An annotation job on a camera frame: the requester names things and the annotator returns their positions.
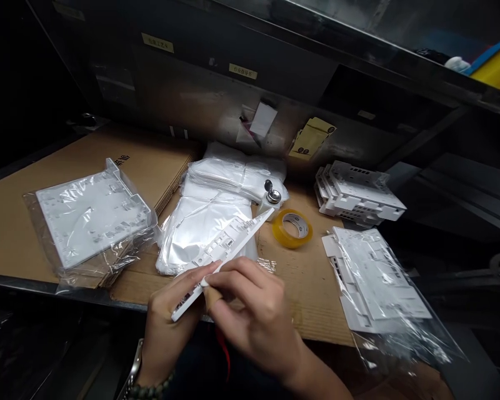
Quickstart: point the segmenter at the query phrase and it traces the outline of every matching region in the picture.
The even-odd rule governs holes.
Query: clear plastic bag
[[[57,293],[103,286],[159,235],[156,213],[110,158],[102,172],[23,197]]]
[[[368,370],[388,372],[418,359],[429,364],[466,359],[377,229],[334,227],[322,241]]]
[[[202,160],[189,164],[187,176],[195,183],[240,194],[256,203],[267,193],[264,183],[268,179],[282,195],[282,203],[289,198],[283,185],[286,177],[283,161],[246,156],[218,142],[208,145]]]
[[[252,219],[251,202],[233,193],[195,184],[186,179],[182,198],[161,228],[156,268],[162,275],[177,275],[212,240],[239,217]],[[249,241],[236,257],[258,258],[255,241]]]

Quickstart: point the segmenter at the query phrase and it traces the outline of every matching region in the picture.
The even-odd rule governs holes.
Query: bracelet
[[[158,386],[142,387],[135,385],[130,390],[127,400],[144,399],[144,400],[160,400],[162,398],[163,391],[168,388],[171,380],[174,378],[174,371],[167,378],[166,381],[160,383]]]

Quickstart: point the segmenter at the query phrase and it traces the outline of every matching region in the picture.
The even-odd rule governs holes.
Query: stack of white plastic parts
[[[268,179],[282,195],[282,202],[289,198],[283,185],[286,167],[283,161],[244,153],[218,142],[210,143],[204,158],[189,164],[187,178],[195,183],[240,194],[259,203],[266,194]]]
[[[387,188],[389,175],[334,161],[319,168],[314,185],[319,211],[372,228],[383,220],[396,221],[406,210]]]
[[[189,164],[181,199],[162,226],[156,268],[163,275],[177,275],[193,267],[192,261],[232,220],[252,219],[252,201],[265,195],[265,180],[288,198],[283,185],[285,165],[275,159],[246,156],[218,142],[208,145],[204,158]],[[257,260],[254,240],[236,257]]]

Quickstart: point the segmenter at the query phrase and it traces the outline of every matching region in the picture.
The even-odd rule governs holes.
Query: tape roll
[[[286,222],[292,223],[298,229],[298,237],[292,236],[285,230]],[[313,227],[302,213],[288,208],[281,211],[272,222],[272,233],[282,246],[298,248],[311,240]]]

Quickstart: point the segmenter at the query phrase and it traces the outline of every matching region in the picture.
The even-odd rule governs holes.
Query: flattened cardboard
[[[42,282],[58,277],[36,236],[22,195],[104,170],[107,157],[119,166],[158,213],[179,185],[196,144],[140,129],[108,124],[0,181],[0,275]],[[87,280],[96,287],[100,278]]]
[[[302,247],[287,249],[276,241],[271,224],[266,222],[258,232],[258,255],[276,261],[276,275],[285,281],[294,325],[303,338],[354,346],[339,300],[339,285],[321,240],[333,226],[343,227],[342,221],[319,213],[311,188],[289,183],[286,186],[290,199],[284,207],[298,210],[309,219],[313,238]],[[174,210],[178,200],[179,195],[175,194],[163,210],[160,224]],[[150,295],[172,279],[156,271],[157,254],[155,245],[141,253],[141,259],[117,279],[110,292],[111,298],[147,304]]]

